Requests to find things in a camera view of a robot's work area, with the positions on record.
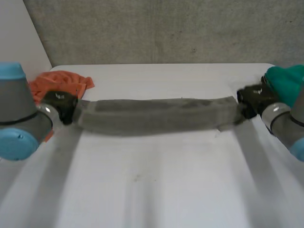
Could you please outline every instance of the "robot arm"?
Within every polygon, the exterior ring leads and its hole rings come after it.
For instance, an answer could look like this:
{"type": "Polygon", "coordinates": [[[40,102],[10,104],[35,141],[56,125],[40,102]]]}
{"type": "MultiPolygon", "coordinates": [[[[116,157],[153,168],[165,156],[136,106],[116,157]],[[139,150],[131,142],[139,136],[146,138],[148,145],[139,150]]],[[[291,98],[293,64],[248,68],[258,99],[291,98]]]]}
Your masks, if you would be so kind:
{"type": "Polygon", "coordinates": [[[29,157],[52,130],[52,121],[36,108],[19,63],[0,63],[0,157],[29,157]]]}
{"type": "Polygon", "coordinates": [[[270,133],[304,162],[304,89],[292,109],[279,102],[266,84],[247,86],[237,92],[237,98],[247,119],[259,114],[270,133]]]}

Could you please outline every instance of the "orange cloth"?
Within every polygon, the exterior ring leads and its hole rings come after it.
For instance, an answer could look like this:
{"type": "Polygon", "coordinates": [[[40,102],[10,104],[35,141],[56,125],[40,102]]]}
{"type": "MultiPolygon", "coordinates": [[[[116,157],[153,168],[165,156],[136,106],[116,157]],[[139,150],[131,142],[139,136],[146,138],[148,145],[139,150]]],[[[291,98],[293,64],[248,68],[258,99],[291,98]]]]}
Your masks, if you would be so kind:
{"type": "MultiPolygon", "coordinates": [[[[90,77],[83,77],[64,70],[44,72],[29,83],[35,103],[39,103],[50,90],[69,92],[78,98],[82,98],[85,91],[94,86],[90,77]]],[[[46,137],[45,141],[47,142],[52,135],[53,132],[46,137]]]]}

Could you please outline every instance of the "folded gray towel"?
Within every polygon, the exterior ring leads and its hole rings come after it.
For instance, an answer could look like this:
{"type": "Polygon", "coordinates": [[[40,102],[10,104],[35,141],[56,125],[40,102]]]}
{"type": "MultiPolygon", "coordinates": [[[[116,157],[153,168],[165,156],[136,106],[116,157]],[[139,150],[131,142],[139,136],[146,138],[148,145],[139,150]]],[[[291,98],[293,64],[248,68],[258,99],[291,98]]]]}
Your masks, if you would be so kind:
{"type": "Polygon", "coordinates": [[[220,99],[79,100],[78,126],[109,135],[149,135],[230,128],[242,122],[234,97],[220,99]]]}

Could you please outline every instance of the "gray towel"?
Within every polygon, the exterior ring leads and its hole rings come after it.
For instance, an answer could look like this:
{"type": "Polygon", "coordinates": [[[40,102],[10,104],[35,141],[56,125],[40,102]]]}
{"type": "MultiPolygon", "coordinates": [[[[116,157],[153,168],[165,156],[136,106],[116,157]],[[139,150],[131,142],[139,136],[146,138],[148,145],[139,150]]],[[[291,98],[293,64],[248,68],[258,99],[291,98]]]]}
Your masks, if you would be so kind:
{"type": "Polygon", "coordinates": [[[73,116],[73,122],[84,129],[121,136],[223,130],[243,120],[232,96],[212,100],[79,100],[73,116]]]}

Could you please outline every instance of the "light blue joint cap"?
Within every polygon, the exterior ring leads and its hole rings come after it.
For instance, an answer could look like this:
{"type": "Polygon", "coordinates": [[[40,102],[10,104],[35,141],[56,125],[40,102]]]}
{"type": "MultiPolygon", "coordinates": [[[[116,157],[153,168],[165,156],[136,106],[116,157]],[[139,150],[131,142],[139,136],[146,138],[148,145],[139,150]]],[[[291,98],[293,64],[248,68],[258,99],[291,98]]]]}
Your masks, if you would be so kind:
{"type": "Polygon", "coordinates": [[[0,62],[0,80],[23,79],[25,73],[18,62],[0,62]]]}
{"type": "Polygon", "coordinates": [[[28,158],[39,147],[38,141],[28,132],[17,128],[0,130],[0,157],[17,161],[28,158]]]}
{"type": "Polygon", "coordinates": [[[298,160],[304,162],[304,138],[296,141],[289,149],[290,153],[298,160]]]}

